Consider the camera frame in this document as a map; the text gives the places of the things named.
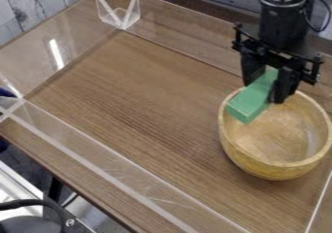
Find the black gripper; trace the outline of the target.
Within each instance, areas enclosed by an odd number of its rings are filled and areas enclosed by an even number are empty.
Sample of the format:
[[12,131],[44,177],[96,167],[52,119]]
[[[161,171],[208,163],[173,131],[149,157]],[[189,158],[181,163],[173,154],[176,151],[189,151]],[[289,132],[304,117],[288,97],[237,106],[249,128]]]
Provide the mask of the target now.
[[269,65],[278,70],[268,102],[282,104],[300,82],[316,84],[321,57],[309,46],[308,16],[312,5],[261,3],[258,24],[233,26],[232,48],[241,55],[241,74],[248,86]]

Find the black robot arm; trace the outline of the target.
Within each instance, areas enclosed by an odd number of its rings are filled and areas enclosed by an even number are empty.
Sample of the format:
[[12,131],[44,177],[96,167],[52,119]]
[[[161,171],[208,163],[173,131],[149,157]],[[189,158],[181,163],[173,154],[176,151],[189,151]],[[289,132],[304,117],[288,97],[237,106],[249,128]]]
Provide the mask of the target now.
[[281,104],[300,83],[316,84],[322,57],[309,45],[313,3],[321,0],[260,0],[261,17],[256,25],[237,23],[232,48],[241,56],[244,85],[262,77],[265,68],[276,70],[262,101]]

